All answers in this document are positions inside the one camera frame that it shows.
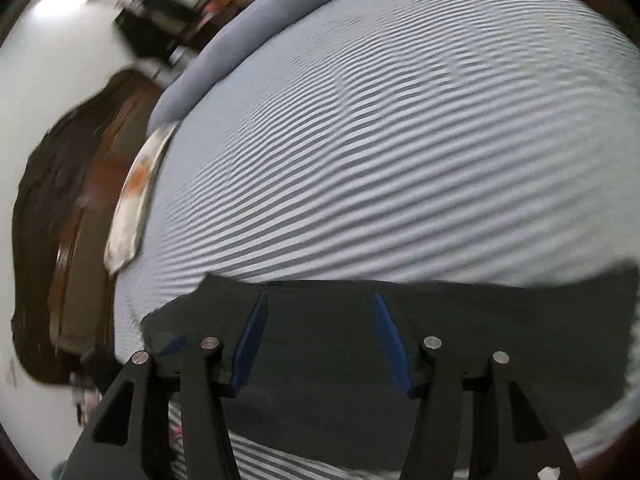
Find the dark grey denim pant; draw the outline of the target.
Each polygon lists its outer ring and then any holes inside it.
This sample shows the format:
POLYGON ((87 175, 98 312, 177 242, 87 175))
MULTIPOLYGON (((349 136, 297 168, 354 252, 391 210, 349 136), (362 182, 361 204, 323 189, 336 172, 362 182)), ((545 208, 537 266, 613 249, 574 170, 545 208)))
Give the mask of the dark grey denim pant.
POLYGON ((141 330, 159 356, 207 336, 222 341, 239 395, 227 411, 235 434, 332 466, 394 471, 416 420, 413 360, 424 338, 439 338, 473 374, 506 352, 572 434, 624 395, 638 290, 628 262, 534 287, 209 275, 145 316, 141 330))

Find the floral white orange pillow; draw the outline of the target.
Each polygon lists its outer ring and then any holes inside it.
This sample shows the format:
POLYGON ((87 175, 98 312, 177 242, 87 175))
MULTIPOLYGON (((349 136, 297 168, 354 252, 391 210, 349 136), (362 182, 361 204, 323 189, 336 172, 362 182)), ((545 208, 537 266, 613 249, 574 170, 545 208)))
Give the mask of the floral white orange pillow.
POLYGON ((116 203, 104 249, 104 268, 116 275, 137 257, 142 244, 154 182, 178 122, 158 127, 143 143, 116 203))

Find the dark clothes on rack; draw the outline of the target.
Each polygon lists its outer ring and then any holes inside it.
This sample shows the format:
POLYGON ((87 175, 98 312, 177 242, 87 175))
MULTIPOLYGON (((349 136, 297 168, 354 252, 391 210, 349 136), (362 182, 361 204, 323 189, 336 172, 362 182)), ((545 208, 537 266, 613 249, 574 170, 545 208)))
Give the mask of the dark clothes on rack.
POLYGON ((235 0, 131 0, 114 26, 137 58, 169 64, 179 48, 201 52, 242 11, 235 0))

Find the grey blue folded blanket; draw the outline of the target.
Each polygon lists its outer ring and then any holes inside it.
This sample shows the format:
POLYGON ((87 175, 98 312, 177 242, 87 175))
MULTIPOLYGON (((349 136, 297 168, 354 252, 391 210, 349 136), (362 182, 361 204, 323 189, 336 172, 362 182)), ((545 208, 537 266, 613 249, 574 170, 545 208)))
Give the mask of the grey blue folded blanket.
POLYGON ((147 133, 180 122, 213 86, 268 40, 333 0, 255 0, 206 44, 162 93, 147 133))

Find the dark wooden headboard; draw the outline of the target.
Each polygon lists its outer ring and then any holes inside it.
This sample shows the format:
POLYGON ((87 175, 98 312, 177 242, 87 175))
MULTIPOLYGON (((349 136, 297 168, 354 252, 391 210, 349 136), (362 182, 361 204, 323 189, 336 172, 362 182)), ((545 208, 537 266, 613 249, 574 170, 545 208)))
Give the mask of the dark wooden headboard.
POLYGON ((103 254, 114 210, 162 90, 138 70, 69 110, 29 155, 12 217, 17 359, 46 385, 105 391, 114 350, 114 280, 103 254))

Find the grey white striped bedsheet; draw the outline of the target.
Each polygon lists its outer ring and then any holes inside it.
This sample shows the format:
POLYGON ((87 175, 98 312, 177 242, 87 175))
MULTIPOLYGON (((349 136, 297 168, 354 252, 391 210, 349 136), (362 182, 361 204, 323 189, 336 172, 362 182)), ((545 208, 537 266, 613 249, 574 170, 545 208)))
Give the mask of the grey white striped bedsheet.
MULTIPOLYGON (((178 124, 116 282, 121 359, 209 275, 534 287, 639 271, 639 21, 622 0, 333 0, 178 124)), ((639 291, 629 357, 623 397, 561 432, 584 477, 639 427, 639 291)), ((244 479, 396 479, 407 455, 348 469, 227 428, 244 479)))

